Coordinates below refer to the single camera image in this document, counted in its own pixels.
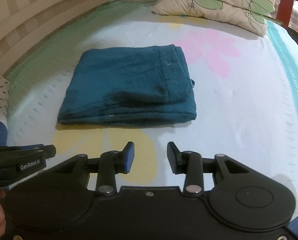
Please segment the teal pants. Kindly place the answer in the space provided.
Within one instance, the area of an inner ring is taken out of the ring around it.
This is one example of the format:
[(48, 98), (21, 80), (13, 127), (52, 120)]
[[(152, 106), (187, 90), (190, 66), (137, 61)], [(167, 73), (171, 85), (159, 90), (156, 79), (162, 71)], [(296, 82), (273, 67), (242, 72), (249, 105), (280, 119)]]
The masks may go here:
[(75, 67), (58, 122), (134, 127), (189, 122), (197, 116), (194, 85), (178, 46), (91, 49)]

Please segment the floral patterned bed sheet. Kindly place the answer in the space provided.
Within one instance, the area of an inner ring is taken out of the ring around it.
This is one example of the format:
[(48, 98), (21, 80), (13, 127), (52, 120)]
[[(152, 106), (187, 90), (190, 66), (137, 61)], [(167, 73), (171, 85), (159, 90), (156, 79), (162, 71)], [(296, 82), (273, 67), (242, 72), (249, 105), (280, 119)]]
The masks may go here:
[[(166, 156), (169, 141), (203, 157), (226, 154), (288, 187), (298, 213), (298, 45), (268, 23), (265, 37), (202, 18), (159, 16), (152, 2), (115, 0), (51, 37), (8, 79), (8, 145), (53, 144), (52, 167), (78, 153), (98, 157), (135, 144), (131, 172), (118, 186), (182, 186)], [(82, 53), (108, 47), (174, 44), (185, 54), (197, 117), (149, 128), (57, 122)]]

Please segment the cream pillow with green leaves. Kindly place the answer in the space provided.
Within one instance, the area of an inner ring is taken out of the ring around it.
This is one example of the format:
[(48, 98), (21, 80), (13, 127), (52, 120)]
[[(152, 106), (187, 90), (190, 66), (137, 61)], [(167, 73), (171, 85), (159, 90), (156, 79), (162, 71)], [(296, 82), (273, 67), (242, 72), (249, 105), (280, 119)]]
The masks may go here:
[(275, 2), (276, 0), (158, 0), (153, 12), (165, 16), (203, 17), (265, 36), (265, 18), (274, 12)]

